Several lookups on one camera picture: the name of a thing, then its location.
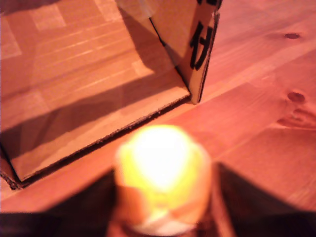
wood knot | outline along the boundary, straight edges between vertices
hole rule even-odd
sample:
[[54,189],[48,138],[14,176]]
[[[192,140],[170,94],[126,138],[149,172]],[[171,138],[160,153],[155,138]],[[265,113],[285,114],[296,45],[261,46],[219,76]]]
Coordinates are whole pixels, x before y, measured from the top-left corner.
[[300,35],[297,33],[287,33],[284,36],[288,39],[291,39],[291,40],[295,40],[295,39],[298,39],[300,37]]
[[290,92],[287,97],[294,103],[304,103],[305,96],[298,92]]

cardboard box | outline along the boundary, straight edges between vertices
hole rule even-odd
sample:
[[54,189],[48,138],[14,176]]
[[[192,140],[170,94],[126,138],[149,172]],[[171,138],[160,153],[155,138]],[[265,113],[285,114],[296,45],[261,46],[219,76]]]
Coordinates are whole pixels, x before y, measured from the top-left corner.
[[19,181],[186,97],[198,103],[220,5],[1,1],[0,142]]

wooden table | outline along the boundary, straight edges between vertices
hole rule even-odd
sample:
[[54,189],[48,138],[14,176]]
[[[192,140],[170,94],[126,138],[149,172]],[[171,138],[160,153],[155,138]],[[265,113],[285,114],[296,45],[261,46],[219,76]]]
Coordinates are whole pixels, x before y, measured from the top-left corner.
[[[175,124],[258,187],[316,211],[316,1],[225,0],[203,100],[152,124]],[[11,191],[2,212],[47,210],[105,175],[135,131]]]

black printed character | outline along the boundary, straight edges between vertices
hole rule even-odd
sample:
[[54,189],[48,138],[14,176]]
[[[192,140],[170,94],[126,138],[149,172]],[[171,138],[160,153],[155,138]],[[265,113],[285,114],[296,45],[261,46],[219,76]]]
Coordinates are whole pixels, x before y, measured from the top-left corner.
[[[211,37],[212,37],[212,32],[213,32],[213,28],[208,26],[206,39],[204,39],[204,38],[200,37],[203,28],[204,28],[203,24],[199,21],[198,25],[197,25],[196,32],[194,33],[194,35],[190,41],[190,47],[193,48],[190,66],[192,69],[195,68],[195,70],[197,70],[197,71],[201,68],[204,60],[206,59],[208,48],[210,47],[210,44],[211,44]],[[203,48],[203,51],[201,53],[199,60],[197,61],[198,44],[199,43],[202,44],[204,46],[204,48]]]

cardboard edge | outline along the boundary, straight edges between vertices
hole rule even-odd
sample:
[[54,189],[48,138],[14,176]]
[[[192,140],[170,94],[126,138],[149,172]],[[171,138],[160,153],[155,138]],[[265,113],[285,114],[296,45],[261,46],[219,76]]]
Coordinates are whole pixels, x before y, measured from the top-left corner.
[[7,182],[12,190],[22,189],[23,186],[10,162],[8,162],[5,151],[0,146],[0,176]]
[[[178,68],[177,65],[175,65],[175,70],[177,71],[178,75],[181,77],[183,83],[185,84],[187,90],[189,91],[189,93],[190,93],[190,95],[191,95],[191,102],[192,102],[193,104],[198,104],[198,103],[201,101],[201,99],[202,99],[202,94],[203,94],[203,90],[204,90],[205,80],[206,80],[207,71],[208,71],[208,67],[209,67],[209,61],[210,61],[211,52],[212,52],[212,49],[213,49],[213,46],[214,46],[215,36],[216,36],[217,27],[218,27],[218,22],[219,22],[219,17],[220,17],[220,13],[218,12],[218,10],[221,8],[222,2],[223,2],[223,0],[219,0],[219,1],[217,2],[217,7],[216,7],[215,11],[212,12],[212,14],[214,14],[214,18],[215,18],[215,19],[214,19],[213,35],[212,35],[212,38],[211,38],[211,45],[210,45],[210,48],[209,48],[208,53],[207,53],[208,56],[207,56],[207,59],[206,59],[206,63],[205,63],[204,69],[203,69],[203,74],[202,74],[202,78],[201,78],[201,81],[200,81],[199,91],[198,91],[197,96],[196,96],[197,99],[194,99],[194,95],[193,95],[193,93],[191,92],[188,83],[187,83],[186,80],[184,79],[184,76],[183,76],[183,74],[181,73],[181,70]],[[150,22],[151,22],[151,24],[152,24],[152,26],[153,26],[153,28],[154,28],[156,34],[158,35],[158,38],[159,38],[159,40],[160,40],[162,46],[163,46],[164,48],[168,47],[168,45],[162,40],[162,38],[161,38],[161,36],[160,36],[160,34],[159,34],[159,32],[158,32],[158,30],[157,30],[157,28],[156,28],[156,26],[155,26],[153,20],[152,20],[152,17],[149,17],[149,20],[150,20]]]
[[111,134],[105,136],[104,138],[101,138],[101,139],[91,143],[90,145],[70,154],[69,156],[64,157],[64,158],[60,159],[59,161],[54,162],[51,165],[49,165],[43,169],[40,169],[31,175],[24,177],[23,180],[20,183],[18,183],[19,189],[25,188],[28,185],[36,182],[37,180],[59,170],[60,168],[66,166],[66,165],[71,164],[73,161],[83,157],[84,155],[88,154],[89,152],[98,149],[98,146],[104,146],[104,145],[106,145],[106,143],[111,142],[113,139],[116,139],[120,136],[123,136],[123,135],[129,133],[129,130],[135,129],[135,127],[140,125],[142,122],[146,122],[148,119],[158,117],[160,114],[164,114],[165,110],[168,111],[169,109],[172,109],[173,106],[177,106],[177,104],[182,103],[189,96],[190,96],[189,94],[186,94],[182,97],[179,97],[176,100],[164,105],[163,107],[158,108],[156,111],[154,111],[146,116],[143,116],[143,117],[135,120],[134,122],[112,132]]
[[211,46],[209,48],[206,64],[205,64],[205,67],[204,67],[204,70],[203,70],[202,81],[201,81],[201,84],[200,84],[199,95],[198,95],[198,100],[197,100],[196,104],[201,102],[201,99],[202,99],[204,85],[205,85],[205,80],[206,80],[208,67],[209,67],[209,62],[210,62],[210,59],[211,59],[211,54],[212,54],[212,50],[213,50],[213,46],[214,46],[214,42],[215,42],[218,22],[219,22],[219,18],[220,18],[220,13],[219,12],[215,12],[214,15],[215,15],[214,16],[215,17],[215,23],[214,23],[213,36],[212,36],[212,39],[211,39]]

